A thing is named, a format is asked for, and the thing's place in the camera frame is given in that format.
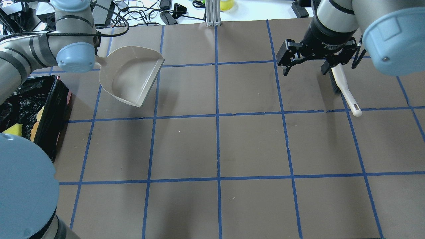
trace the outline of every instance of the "black bristles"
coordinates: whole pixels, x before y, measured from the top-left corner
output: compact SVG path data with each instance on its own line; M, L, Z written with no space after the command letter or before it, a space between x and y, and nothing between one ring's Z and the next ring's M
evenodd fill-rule
M329 71L329 77L331 78L331 85L332 85L332 89L334 90L334 93L340 94L341 89L337 85L337 82L335 80L334 73L332 72L332 70Z

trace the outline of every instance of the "metal bracket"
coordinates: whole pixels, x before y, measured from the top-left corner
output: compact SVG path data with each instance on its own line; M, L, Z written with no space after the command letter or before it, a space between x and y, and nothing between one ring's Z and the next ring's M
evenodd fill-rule
M207 16L207 26L221 26L220 0L206 0L205 14Z

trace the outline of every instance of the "yellow sponge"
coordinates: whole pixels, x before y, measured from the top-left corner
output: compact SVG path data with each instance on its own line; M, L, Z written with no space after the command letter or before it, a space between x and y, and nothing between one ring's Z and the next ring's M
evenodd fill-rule
M22 125L20 124L15 124L14 126L6 129L3 133L5 134L13 134L13 135L17 135L17 136L22 136Z

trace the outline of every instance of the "white brush handle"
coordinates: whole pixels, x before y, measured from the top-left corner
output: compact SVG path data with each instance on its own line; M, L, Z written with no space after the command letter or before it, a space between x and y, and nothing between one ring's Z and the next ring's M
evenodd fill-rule
M341 93L345 97L353 115L357 117L362 115L362 110L360 109L359 105L357 104L357 101L354 99L353 95L348 89L347 78L345 77L343 67L340 64L335 67L332 67L332 73L334 74L335 82L341 90Z

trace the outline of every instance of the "light blue cap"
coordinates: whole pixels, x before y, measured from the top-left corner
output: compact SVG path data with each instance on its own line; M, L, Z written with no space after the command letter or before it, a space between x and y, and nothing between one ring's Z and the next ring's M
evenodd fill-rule
M67 12L82 11L90 6L90 0L51 0L50 3L55 8Z
M88 43L72 43L59 51L56 60L62 70L84 73L94 67L94 47Z
M55 172L36 144L0 134L0 239L26 239L47 224L59 199Z
M425 7L394 11L366 28L363 42L377 70L402 76L425 71Z

